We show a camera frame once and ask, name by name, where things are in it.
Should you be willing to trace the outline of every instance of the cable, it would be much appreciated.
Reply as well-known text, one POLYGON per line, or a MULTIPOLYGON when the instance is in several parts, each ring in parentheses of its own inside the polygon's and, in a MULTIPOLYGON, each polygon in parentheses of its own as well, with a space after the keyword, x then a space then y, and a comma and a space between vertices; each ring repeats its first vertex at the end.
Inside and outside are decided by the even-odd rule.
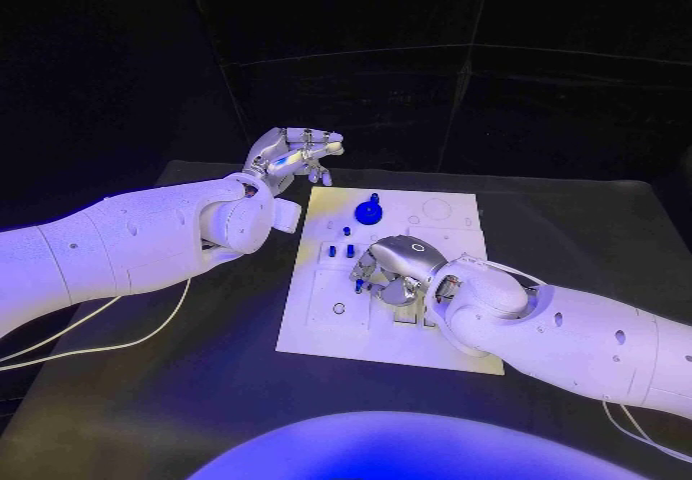
POLYGON ((603 403, 603 409, 605 410, 605 415, 608 416, 608 420, 610 422, 613 423, 613 425, 616 426, 616 428, 629 436, 631 437, 634 440, 640 441, 642 443, 646 443, 649 446, 652 446, 653 448, 656 448, 657 450, 660 450, 666 455, 670 455, 673 458, 676 458, 678 460, 682 460, 683 462, 688 462, 688 463, 692 463, 692 457, 685 455, 683 453, 675 451, 673 449, 665 447, 663 445, 659 445, 653 440, 652 438, 649 437, 649 435, 646 434, 644 430, 642 429, 642 427, 639 426, 639 423, 637 421, 634 420, 634 417, 631 416, 630 414, 630 411, 627 410, 627 407, 624 405, 620 405, 620 407, 623 408, 623 411, 627 415, 627 418, 630 419, 630 422, 631 424, 634 425, 634 428, 637 429, 639 433, 642 434, 643 438, 637 435, 634 435, 631 432, 629 432, 621 426, 620 424, 616 422, 616 419, 613 418, 613 415, 610 414, 610 410, 608 410, 608 405, 605 403, 605 400, 601 400, 601 403, 603 403))
POLYGON ((546 283, 536 277, 531 276, 528 273, 516 270, 516 268, 507 267, 502 263, 492 262, 490 260, 482 260, 486 265, 497 268, 499 270, 505 270, 507 273, 513 273, 515 275, 520 275, 522 277, 528 278, 532 282, 536 282, 536 285, 546 285, 546 283))
POLYGON ((163 330, 163 327, 166 327, 170 320, 176 316, 176 313, 180 310, 180 306, 183 305, 183 301, 185 301, 185 297, 187 295, 189 288, 190 288, 190 279, 187 279, 187 282, 185 284, 183 295, 180 296, 180 300, 177 301, 176 308, 173 309, 173 312, 169 315, 169 318, 159 325, 159 328, 146 337, 141 337, 134 342, 121 343, 120 345, 111 345, 110 347, 88 348, 85 350, 74 350, 71 352, 63 352, 63 353, 59 353, 56 355, 50 355, 49 357, 37 358, 36 360, 32 360, 32 361, 25 362, 25 363, 16 363, 14 365, 3 366, 3 367, 0 367, 0 372, 4 371, 4 370, 12 370, 14 368, 27 367, 29 365, 35 365, 36 363, 48 362, 49 360, 55 360, 55 359, 62 358, 62 357, 69 357, 71 355, 81 355, 82 353, 97 353, 97 352, 107 352, 108 350, 118 350, 120 348, 131 347, 131 346, 137 345, 138 343, 147 341, 163 330))
POLYGON ((0 358, 0 362, 4 362, 10 358, 19 357, 25 353, 30 352, 32 350, 36 350, 39 347, 42 347, 46 343, 52 342, 58 337, 65 335, 74 328, 76 328, 89 318, 92 318, 95 315, 98 315, 123 297, 115 297, 102 307, 99 307, 94 312, 91 312, 81 320, 78 320, 72 325, 69 325, 68 328, 61 330, 50 338, 46 338, 40 343, 33 345, 33 347, 26 348, 17 353, 13 353, 12 355, 7 355, 6 357, 0 358))

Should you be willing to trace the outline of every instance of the table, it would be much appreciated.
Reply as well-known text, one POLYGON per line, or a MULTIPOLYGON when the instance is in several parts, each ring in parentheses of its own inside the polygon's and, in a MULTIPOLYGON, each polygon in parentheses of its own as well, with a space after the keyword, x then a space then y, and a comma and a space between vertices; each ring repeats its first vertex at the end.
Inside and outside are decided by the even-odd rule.
MULTIPOLYGON (((239 165, 170 162, 159 184, 239 165)), ((333 170, 334 185, 476 193, 489 258, 549 283, 692 320, 692 256, 646 183, 333 170)), ((283 195, 304 208, 309 182, 283 195)), ((274 350, 300 230, 193 278, 177 317, 146 343, 46 363, 0 439, 0 477, 179 479, 225 450, 307 418, 432 413, 533 433, 655 478, 691 465, 616 431, 600 402, 506 366, 496 377, 274 350)), ((56 351, 144 336, 183 284, 121 299, 56 351)), ((82 305, 76 318, 104 300, 82 305)), ((692 450, 689 423, 633 409, 650 436, 692 450)))

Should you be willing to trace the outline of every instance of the metallic robot hand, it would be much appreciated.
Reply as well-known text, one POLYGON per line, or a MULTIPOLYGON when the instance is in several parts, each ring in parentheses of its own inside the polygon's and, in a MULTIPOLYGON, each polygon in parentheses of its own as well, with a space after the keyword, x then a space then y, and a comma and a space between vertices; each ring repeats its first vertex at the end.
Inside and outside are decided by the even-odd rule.
POLYGON ((425 294, 430 282, 445 264, 447 259, 432 245, 414 237, 398 235, 371 245, 353 267, 350 280, 385 303, 405 306, 415 302, 418 293, 425 294), (389 280, 386 286, 369 282, 378 266, 389 280))
POLYGON ((294 175, 307 175, 313 183, 321 178, 329 187, 332 177, 320 158, 342 155, 343 136, 310 128, 272 128, 249 149, 244 173, 261 178, 277 196, 294 175))

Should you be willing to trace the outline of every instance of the black background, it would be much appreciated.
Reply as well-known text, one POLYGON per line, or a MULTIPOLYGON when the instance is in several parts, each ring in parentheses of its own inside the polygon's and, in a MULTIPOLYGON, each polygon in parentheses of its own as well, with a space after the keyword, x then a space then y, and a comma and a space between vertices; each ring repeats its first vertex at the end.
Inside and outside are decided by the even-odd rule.
MULTIPOLYGON (((349 168, 644 180, 689 245, 691 20, 680 0, 7 3, 0 228, 294 125, 345 135, 349 168)), ((3 373, 0 420, 36 371, 3 373)))

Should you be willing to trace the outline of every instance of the wire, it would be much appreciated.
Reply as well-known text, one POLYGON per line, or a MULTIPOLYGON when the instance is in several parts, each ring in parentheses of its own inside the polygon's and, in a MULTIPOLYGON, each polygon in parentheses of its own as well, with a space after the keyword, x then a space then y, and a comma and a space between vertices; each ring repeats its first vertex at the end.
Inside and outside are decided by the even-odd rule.
POLYGON ((111 345, 108 347, 98 347, 98 348, 88 348, 85 350, 72 350, 71 352, 63 352, 63 353, 59 353, 56 355, 50 355, 49 357, 37 358, 36 360, 32 360, 32 361, 25 362, 25 363, 16 363, 14 365, 6 365, 6 366, 0 367, 0 372, 4 371, 4 370, 13 370, 14 368, 27 367, 29 365, 35 365, 36 363, 48 362, 49 360, 55 360, 58 358, 69 357, 71 355, 81 355, 82 353, 97 353, 97 352, 107 352, 108 350, 118 350, 120 348, 131 347, 131 346, 137 345, 138 343, 147 341, 163 330, 163 327, 166 327, 170 320, 176 316, 176 313, 180 310, 180 306, 183 305, 183 301, 185 301, 185 297, 187 295, 189 288, 190 288, 190 279, 187 279, 187 282, 185 284, 183 294, 180 296, 180 300, 177 301, 176 308, 173 309, 173 312, 169 315, 169 318, 159 325, 159 328, 146 337, 141 337, 138 340, 134 340, 133 342, 121 343, 120 345, 111 345))
POLYGON ((610 420, 610 423, 613 423, 613 425, 616 426, 616 428, 629 436, 631 437, 634 440, 640 441, 642 443, 646 443, 647 445, 650 445, 653 448, 656 448, 657 450, 660 450, 666 455, 670 455, 673 458, 676 458, 678 460, 682 460, 683 462, 688 462, 688 463, 692 463, 692 457, 689 455, 685 455, 683 453, 675 451, 673 449, 665 447, 663 445, 659 445, 653 440, 652 440, 652 437, 649 437, 649 435, 646 434, 644 430, 642 429, 642 427, 639 426, 639 423, 637 421, 634 420, 634 417, 631 416, 630 414, 630 411, 627 410, 627 407, 624 405, 620 405, 620 407, 623 408, 623 411, 627 415, 627 418, 630 419, 630 422, 631 424, 634 425, 634 428, 637 429, 639 433, 642 434, 642 437, 639 435, 634 435, 631 432, 629 432, 621 426, 620 424, 616 422, 616 419, 613 418, 613 415, 610 414, 610 410, 608 410, 608 404, 605 403, 605 400, 601 400, 601 403, 603 403, 603 409, 605 410, 605 415, 608 416, 608 420, 610 420))
POLYGON ((486 265, 490 265, 492 267, 505 270, 509 273, 513 273, 515 275, 520 275, 522 277, 528 278, 532 282, 536 282, 536 285, 546 285, 546 283, 536 277, 531 276, 528 273, 523 273, 522 271, 516 270, 516 268, 507 267, 502 263, 492 262, 490 260, 483 260, 483 263, 486 265))
POLYGON ((123 297, 115 297, 102 307, 99 307, 94 312, 91 312, 81 320, 78 320, 72 325, 69 325, 68 328, 61 330, 50 338, 46 338, 40 343, 33 345, 33 347, 26 348, 17 353, 13 353, 12 355, 7 355, 6 357, 0 358, 0 362, 4 362, 10 358, 19 357, 25 353, 30 352, 32 350, 36 350, 39 347, 42 347, 46 343, 52 342, 58 337, 65 335, 74 328, 76 328, 86 320, 89 320, 95 315, 98 315, 123 297))

